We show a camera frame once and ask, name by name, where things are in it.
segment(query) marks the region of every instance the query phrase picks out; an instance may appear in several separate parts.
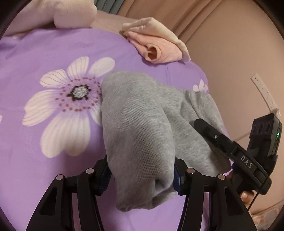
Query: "pink garment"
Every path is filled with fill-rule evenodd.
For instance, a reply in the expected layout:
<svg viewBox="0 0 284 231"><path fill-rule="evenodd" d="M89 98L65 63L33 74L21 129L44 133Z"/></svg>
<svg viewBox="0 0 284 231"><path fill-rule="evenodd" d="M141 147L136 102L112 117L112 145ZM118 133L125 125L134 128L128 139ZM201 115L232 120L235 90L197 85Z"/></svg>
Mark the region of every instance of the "pink garment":
<svg viewBox="0 0 284 231"><path fill-rule="evenodd" d="M128 31L126 36L138 52L151 63L169 63L182 59L181 50L168 40L133 31Z"/></svg>

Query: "bed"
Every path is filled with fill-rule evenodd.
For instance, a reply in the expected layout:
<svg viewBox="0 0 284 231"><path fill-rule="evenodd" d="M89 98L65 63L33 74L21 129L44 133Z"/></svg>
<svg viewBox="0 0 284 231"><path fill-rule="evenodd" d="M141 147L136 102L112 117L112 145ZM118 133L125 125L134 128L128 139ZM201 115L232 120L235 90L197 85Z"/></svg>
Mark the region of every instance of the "bed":
<svg viewBox="0 0 284 231"><path fill-rule="evenodd" d="M109 72L143 72L176 88L207 91L206 76L193 62L150 64L125 38L98 29L4 37L0 69L0 207L17 231L26 229L56 175L78 175L105 156L98 109L100 84ZM77 77L87 72L93 77ZM75 85L92 90L87 104L67 96ZM150 211L120 212L113 178L97 200L105 231L176 230L184 204L176 196ZM205 195L202 230L207 207ZM79 230L76 205L74 211Z"/></svg>

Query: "wall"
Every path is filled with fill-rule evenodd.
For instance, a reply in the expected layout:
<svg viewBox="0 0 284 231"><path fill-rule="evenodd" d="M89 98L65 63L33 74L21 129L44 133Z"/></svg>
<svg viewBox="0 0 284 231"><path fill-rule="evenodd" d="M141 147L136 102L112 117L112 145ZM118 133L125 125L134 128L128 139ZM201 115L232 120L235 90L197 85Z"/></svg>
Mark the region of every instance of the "wall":
<svg viewBox="0 0 284 231"><path fill-rule="evenodd" d="M192 61L206 73L210 93L232 140L244 136L255 118L270 111L250 78L264 81L284 117L284 40L252 0L223 0L186 42ZM248 136L239 141L244 148ZM284 137L272 187L252 212L284 199Z"/></svg>

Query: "power strip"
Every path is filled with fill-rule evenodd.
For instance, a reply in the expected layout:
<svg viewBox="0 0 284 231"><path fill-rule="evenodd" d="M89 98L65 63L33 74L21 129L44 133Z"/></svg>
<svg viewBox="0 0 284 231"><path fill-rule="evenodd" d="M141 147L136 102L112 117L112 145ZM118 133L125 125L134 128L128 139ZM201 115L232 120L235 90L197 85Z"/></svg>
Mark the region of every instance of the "power strip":
<svg viewBox="0 0 284 231"><path fill-rule="evenodd" d="M264 98L269 110L272 113L274 113L276 116L280 116L279 109L278 109L272 95L270 94L269 90L267 89L267 87L265 86L263 81L261 80L261 78L257 74L255 74L250 79L253 81L253 83L255 84L257 89L259 90L260 94Z"/></svg>

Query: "white flower petal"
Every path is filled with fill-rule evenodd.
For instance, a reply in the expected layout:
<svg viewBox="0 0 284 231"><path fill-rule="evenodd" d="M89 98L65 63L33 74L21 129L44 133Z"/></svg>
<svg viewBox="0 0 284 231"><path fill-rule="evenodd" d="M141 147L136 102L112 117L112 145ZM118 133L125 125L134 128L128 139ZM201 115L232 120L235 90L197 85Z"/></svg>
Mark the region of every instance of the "white flower petal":
<svg viewBox="0 0 284 231"><path fill-rule="evenodd" d="M96 105L95 107L92 107L90 109L90 114L93 120L100 126L102 126L102 111L101 111L101 106Z"/></svg>
<svg viewBox="0 0 284 231"><path fill-rule="evenodd" d="M194 86L193 86L193 91L196 91L196 92L197 92L197 91L199 91L199 89L198 89L198 86L197 86L197 85L194 85Z"/></svg>
<svg viewBox="0 0 284 231"><path fill-rule="evenodd" d="M57 108L53 103L56 92L56 90L44 90L33 95L24 107L26 114L22 124L29 127L47 119Z"/></svg>
<svg viewBox="0 0 284 231"><path fill-rule="evenodd" d="M115 66L115 61L110 57L104 57L96 61L90 68L88 74L101 77L111 71Z"/></svg>
<svg viewBox="0 0 284 231"><path fill-rule="evenodd" d="M41 77L39 83L44 87L63 87L68 85L69 79L64 70L56 70Z"/></svg>
<svg viewBox="0 0 284 231"><path fill-rule="evenodd" d="M67 74L72 79L84 77L89 65L89 57L80 57L70 64L67 69Z"/></svg>
<svg viewBox="0 0 284 231"><path fill-rule="evenodd" d="M201 79L201 80L200 80L200 83L199 83L199 90L200 90L200 91L203 91L204 85L205 85L205 84L204 84L203 80Z"/></svg>
<svg viewBox="0 0 284 231"><path fill-rule="evenodd" d="M61 112L45 128L41 137L42 153L49 158L63 150L70 156L80 155L91 137L89 118L86 113Z"/></svg>
<svg viewBox="0 0 284 231"><path fill-rule="evenodd" d="M204 86L204 88L203 88L203 92L204 92L204 93L207 93L207 91L208 91L208 86L207 86L207 84L205 84L205 86Z"/></svg>

